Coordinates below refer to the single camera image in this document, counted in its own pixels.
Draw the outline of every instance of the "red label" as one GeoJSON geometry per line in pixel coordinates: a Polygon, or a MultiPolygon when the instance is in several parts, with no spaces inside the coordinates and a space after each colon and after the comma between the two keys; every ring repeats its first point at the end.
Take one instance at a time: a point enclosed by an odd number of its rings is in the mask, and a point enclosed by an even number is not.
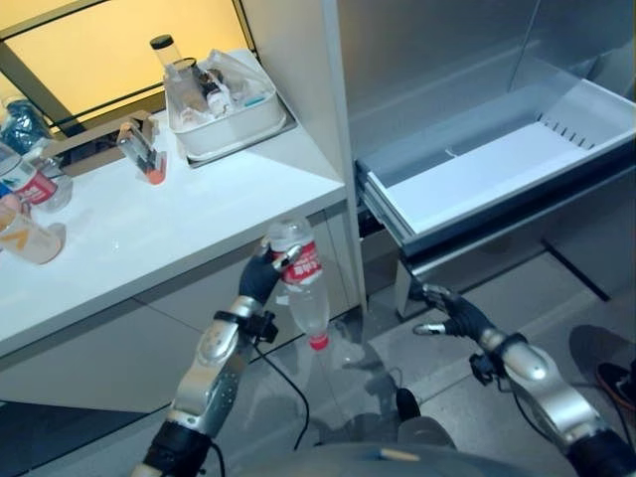
{"type": "MultiPolygon", "coordinates": [[[[276,251],[274,256],[282,255],[281,251],[276,251]]],[[[310,242],[302,247],[302,252],[296,261],[294,261],[282,275],[282,281],[285,283],[298,283],[310,277],[314,273],[322,270],[320,259],[318,258],[318,250],[316,243],[310,242]]]]}
{"type": "Polygon", "coordinates": [[[49,199],[58,189],[55,182],[38,171],[31,180],[22,188],[16,191],[31,204],[42,204],[49,199]]]}

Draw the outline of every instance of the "black shoe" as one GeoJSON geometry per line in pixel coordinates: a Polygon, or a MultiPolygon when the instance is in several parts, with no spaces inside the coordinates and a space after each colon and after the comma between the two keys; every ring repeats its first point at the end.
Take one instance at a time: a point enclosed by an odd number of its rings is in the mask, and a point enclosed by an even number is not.
{"type": "Polygon", "coordinates": [[[596,368],[598,382],[623,407],[636,411],[636,383],[629,372],[611,363],[601,363],[596,368]]]}
{"type": "Polygon", "coordinates": [[[419,405],[417,405],[415,396],[406,388],[400,388],[397,390],[396,406],[397,413],[399,414],[399,420],[402,422],[421,416],[419,413],[419,405]]]}

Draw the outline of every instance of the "water bottle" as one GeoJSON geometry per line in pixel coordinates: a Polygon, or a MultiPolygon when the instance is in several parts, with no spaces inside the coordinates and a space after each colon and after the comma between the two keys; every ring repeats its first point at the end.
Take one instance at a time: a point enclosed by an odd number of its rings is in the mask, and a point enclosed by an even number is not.
{"type": "Polygon", "coordinates": [[[71,181],[60,174],[51,179],[20,154],[0,142],[0,182],[45,212],[55,212],[71,199],[71,181]]]}
{"type": "Polygon", "coordinates": [[[309,345],[316,351],[329,343],[329,301],[324,271],[313,231],[307,219],[288,219],[269,228],[269,238],[274,254],[302,245],[298,259],[283,273],[289,310],[298,328],[309,336],[309,345]]]}

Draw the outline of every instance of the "black cable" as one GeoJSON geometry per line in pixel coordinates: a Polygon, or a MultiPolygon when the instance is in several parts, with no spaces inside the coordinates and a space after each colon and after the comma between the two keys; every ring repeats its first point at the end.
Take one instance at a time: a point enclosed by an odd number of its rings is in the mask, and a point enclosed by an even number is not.
{"type": "Polygon", "coordinates": [[[526,412],[524,411],[524,409],[521,406],[521,403],[519,402],[519,397],[517,396],[517,393],[513,392],[513,398],[515,398],[515,404],[517,405],[517,409],[519,410],[519,412],[521,413],[521,416],[526,420],[526,422],[528,423],[528,425],[538,434],[540,435],[543,439],[545,439],[547,442],[549,443],[553,443],[551,441],[551,439],[548,437],[548,435],[543,432],[542,430],[539,429],[539,427],[534,424],[530,418],[528,417],[528,415],[526,414],[526,412]]]}
{"type": "Polygon", "coordinates": [[[570,383],[570,385],[575,388],[589,388],[593,390],[603,391],[605,393],[605,395],[609,398],[610,402],[614,406],[614,410],[618,414],[620,425],[623,428],[623,432],[625,433],[625,440],[627,441],[629,446],[632,448],[632,450],[636,452],[636,448],[634,448],[634,441],[632,440],[632,436],[629,433],[629,429],[627,428],[627,422],[625,421],[625,416],[623,415],[623,412],[620,410],[620,407],[618,406],[618,404],[616,403],[612,395],[607,391],[607,389],[604,388],[603,386],[594,385],[591,383],[570,383]]]}
{"type": "Polygon", "coordinates": [[[210,446],[215,449],[217,456],[219,457],[219,467],[221,468],[221,477],[226,477],[226,462],[223,460],[223,452],[219,445],[215,442],[211,442],[210,446]]]}
{"type": "Polygon", "coordinates": [[[287,381],[287,383],[292,386],[294,388],[294,390],[298,393],[298,395],[300,396],[300,398],[302,399],[302,402],[305,404],[305,423],[302,427],[302,430],[300,431],[300,434],[298,434],[298,438],[296,439],[296,443],[294,444],[294,450],[298,450],[298,446],[300,445],[300,441],[302,440],[303,435],[305,435],[305,432],[307,431],[307,427],[309,427],[309,402],[307,402],[307,397],[305,397],[305,395],[302,393],[302,391],[289,379],[287,378],[287,376],[280,371],[280,369],[274,365],[269,358],[267,358],[265,355],[263,355],[263,353],[258,349],[258,345],[257,344],[253,344],[254,349],[256,350],[256,352],[258,353],[258,355],[263,358],[265,360],[266,363],[268,363],[270,366],[273,367],[273,369],[280,374],[280,376],[287,381]]]}

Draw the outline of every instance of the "red bottle cap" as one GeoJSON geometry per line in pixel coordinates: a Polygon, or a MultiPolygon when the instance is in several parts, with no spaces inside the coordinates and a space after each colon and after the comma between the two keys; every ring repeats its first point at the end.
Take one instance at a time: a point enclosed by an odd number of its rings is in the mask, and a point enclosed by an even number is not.
{"type": "Polygon", "coordinates": [[[311,346],[316,351],[324,350],[325,348],[327,348],[328,344],[329,337],[327,336],[327,333],[309,337],[309,346],[311,346]]]}

